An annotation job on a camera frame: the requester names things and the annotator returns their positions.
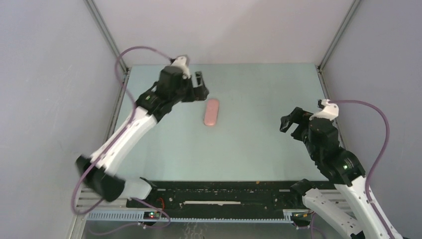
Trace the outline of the pink glasses case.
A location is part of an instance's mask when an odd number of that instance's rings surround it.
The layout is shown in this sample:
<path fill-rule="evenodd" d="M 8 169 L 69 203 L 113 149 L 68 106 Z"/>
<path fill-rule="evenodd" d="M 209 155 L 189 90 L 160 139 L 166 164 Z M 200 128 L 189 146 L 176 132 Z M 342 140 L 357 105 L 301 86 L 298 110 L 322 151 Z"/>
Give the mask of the pink glasses case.
<path fill-rule="evenodd" d="M 206 126 L 215 126 L 217 123 L 219 111 L 219 100 L 210 99 L 207 101 L 205 115 L 204 115 L 204 125 Z"/>

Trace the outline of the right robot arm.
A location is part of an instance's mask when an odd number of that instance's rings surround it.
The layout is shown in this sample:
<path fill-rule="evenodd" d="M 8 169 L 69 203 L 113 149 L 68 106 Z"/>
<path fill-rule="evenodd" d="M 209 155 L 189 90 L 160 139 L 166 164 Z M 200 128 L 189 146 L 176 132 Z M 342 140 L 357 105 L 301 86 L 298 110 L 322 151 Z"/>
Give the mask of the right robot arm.
<path fill-rule="evenodd" d="M 306 179 L 291 187 L 291 205 L 314 211 L 343 239 L 401 239 L 402 235 L 378 208 L 372 190 L 365 187 L 369 176 L 359 159 L 340 146 L 338 129 L 333 124 L 338 114 L 336 104 L 321 106 L 321 111 L 314 114 L 296 107 L 281 117 L 280 131 L 287 132 L 292 124 L 298 125 L 291 136 L 306 146 L 317 169 L 345 198 L 353 216 L 329 202 Z"/>

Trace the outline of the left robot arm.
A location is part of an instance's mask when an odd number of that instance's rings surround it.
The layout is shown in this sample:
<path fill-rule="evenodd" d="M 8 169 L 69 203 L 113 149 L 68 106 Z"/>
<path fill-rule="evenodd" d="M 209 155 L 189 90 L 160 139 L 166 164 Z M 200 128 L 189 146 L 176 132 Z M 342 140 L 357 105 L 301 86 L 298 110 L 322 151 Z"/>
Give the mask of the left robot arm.
<path fill-rule="evenodd" d="M 83 183 L 107 202 L 119 197 L 138 198 L 145 207 L 157 202 L 153 184 L 140 177 L 123 179 L 117 170 L 138 141 L 177 103 L 205 101 L 208 97 L 203 74 L 196 71 L 186 76 L 181 67 L 166 66 L 158 81 L 141 94 L 120 128 L 90 156 L 79 156 L 76 167 Z"/>

